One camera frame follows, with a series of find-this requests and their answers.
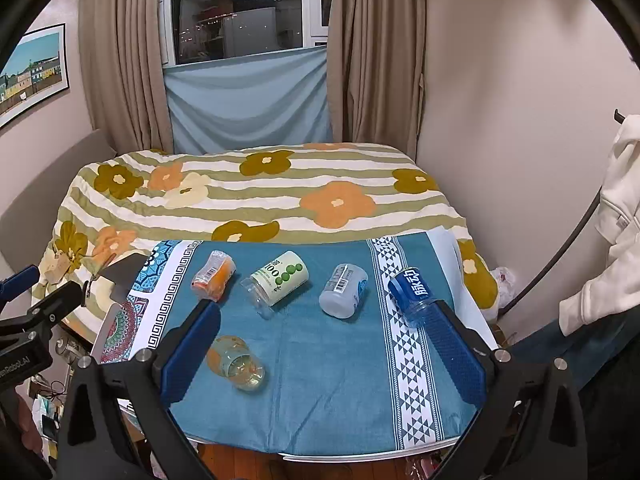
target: hand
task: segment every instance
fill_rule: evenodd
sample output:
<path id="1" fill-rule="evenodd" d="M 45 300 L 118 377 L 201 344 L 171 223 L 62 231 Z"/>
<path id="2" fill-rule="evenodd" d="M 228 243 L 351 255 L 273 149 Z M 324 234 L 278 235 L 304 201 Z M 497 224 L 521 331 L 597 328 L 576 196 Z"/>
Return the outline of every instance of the hand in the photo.
<path id="1" fill-rule="evenodd" d="M 34 453 L 40 453 L 42 451 L 42 437 L 33 421 L 31 410 L 20 395 L 18 395 L 18 425 L 22 432 L 22 445 Z"/>

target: sky in picture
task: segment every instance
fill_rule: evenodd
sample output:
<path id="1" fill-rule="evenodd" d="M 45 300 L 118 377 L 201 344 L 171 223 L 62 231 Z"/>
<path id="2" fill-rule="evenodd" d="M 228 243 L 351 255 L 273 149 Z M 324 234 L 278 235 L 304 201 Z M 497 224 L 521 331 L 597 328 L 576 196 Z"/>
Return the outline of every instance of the sky in picture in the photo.
<path id="1" fill-rule="evenodd" d="M 15 47 L 0 76 L 4 74 L 19 74 L 29 66 L 30 61 L 56 57 L 58 55 L 58 45 L 60 44 L 58 35 L 58 32 L 52 32 Z"/>

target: picture frame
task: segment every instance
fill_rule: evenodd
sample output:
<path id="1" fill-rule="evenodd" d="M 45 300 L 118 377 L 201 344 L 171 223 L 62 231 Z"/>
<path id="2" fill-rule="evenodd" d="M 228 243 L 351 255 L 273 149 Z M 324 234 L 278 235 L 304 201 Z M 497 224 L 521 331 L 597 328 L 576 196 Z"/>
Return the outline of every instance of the picture frame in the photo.
<path id="1" fill-rule="evenodd" d="M 0 73 L 0 130 L 31 107 L 69 88 L 65 41 L 64 23 L 32 30 L 22 37 Z"/>

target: headboard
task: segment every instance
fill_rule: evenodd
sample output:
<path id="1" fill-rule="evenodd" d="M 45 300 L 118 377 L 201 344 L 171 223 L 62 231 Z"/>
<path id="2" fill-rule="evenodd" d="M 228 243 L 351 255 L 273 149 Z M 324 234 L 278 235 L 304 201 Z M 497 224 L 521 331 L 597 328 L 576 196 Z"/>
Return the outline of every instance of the headboard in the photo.
<path id="1" fill-rule="evenodd" d="M 60 155 L 16 197 L 0 216 L 0 253 L 14 272 L 42 259 L 60 203 L 78 171 L 115 155 L 104 131 L 95 130 Z"/>

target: screw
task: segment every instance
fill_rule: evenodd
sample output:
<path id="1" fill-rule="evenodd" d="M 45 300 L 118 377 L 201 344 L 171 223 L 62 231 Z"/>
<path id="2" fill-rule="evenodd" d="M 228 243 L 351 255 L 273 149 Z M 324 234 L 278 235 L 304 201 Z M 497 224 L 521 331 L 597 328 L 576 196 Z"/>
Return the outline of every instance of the screw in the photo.
<path id="1" fill-rule="evenodd" d="M 558 357 L 554 360 L 554 365 L 558 370 L 566 370 L 568 367 L 568 364 L 566 363 L 566 361 L 561 357 Z"/>
<path id="2" fill-rule="evenodd" d="M 511 361 L 511 354 L 503 348 L 498 348 L 494 352 L 494 356 L 499 363 L 508 363 Z"/>
<path id="3" fill-rule="evenodd" d="M 153 352 L 149 348 L 143 348 L 142 350 L 138 350 L 136 352 L 136 361 L 140 361 L 141 363 L 145 363 L 151 359 Z"/>
<path id="4" fill-rule="evenodd" d="M 91 364 L 91 358 L 88 355 L 78 359 L 78 368 L 88 368 Z"/>

